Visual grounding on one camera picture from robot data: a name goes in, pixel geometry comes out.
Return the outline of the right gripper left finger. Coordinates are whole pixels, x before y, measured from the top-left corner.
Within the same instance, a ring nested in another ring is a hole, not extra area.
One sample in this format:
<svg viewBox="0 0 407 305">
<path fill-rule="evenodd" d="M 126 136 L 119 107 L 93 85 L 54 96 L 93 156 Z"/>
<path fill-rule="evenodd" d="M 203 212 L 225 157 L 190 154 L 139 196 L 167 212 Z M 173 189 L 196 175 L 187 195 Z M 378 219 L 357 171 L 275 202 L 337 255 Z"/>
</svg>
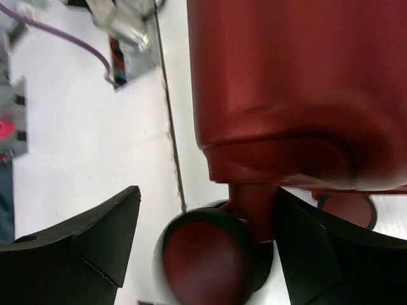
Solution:
<svg viewBox="0 0 407 305">
<path fill-rule="evenodd" d="M 1 245 L 1 304 L 114 304 L 140 202 L 139 188 L 130 186 L 95 208 Z"/>
</svg>

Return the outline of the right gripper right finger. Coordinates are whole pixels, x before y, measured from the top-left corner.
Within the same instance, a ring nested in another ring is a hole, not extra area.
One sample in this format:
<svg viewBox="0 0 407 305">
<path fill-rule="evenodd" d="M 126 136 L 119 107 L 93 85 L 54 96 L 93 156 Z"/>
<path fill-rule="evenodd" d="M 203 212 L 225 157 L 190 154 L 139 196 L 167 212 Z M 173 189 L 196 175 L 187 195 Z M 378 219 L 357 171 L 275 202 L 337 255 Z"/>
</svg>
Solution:
<svg viewBox="0 0 407 305">
<path fill-rule="evenodd" d="M 284 189 L 276 242 L 291 304 L 406 304 L 406 241 L 369 231 Z"/>
</svg>

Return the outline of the red suitcase blue lining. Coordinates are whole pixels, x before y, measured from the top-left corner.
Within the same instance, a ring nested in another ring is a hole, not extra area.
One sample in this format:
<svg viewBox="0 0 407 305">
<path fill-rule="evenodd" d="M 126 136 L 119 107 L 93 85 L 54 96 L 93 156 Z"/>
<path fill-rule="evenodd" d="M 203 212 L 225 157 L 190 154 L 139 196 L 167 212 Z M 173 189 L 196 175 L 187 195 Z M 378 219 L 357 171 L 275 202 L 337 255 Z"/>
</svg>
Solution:
<svg viewBox="0 0 407 305">
<path fill-rule="evenodd" d="M 369 195 L 406 193 L 406 2 L 187 12 L 195 137 L 229 198 L 165 228 L 160 270 L 173 304 L 246 304 L 270 271 L 279 189 L 373 232 Z"/>
</svg>

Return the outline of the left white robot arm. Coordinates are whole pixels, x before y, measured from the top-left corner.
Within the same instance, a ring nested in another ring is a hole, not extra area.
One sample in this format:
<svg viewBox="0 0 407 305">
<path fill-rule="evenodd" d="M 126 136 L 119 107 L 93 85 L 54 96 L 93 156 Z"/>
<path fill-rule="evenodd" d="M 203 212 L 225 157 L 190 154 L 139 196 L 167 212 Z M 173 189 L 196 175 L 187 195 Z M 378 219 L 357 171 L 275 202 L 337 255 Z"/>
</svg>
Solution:
<svg viewBox="0 0 407 305">
<path fill-rule="evenodd" d="M 25 78 L 10 80 L 10 55 L 27 27 L 20 22 L 1 25 L 1 164 L 28 151 Z"/>
</svg>

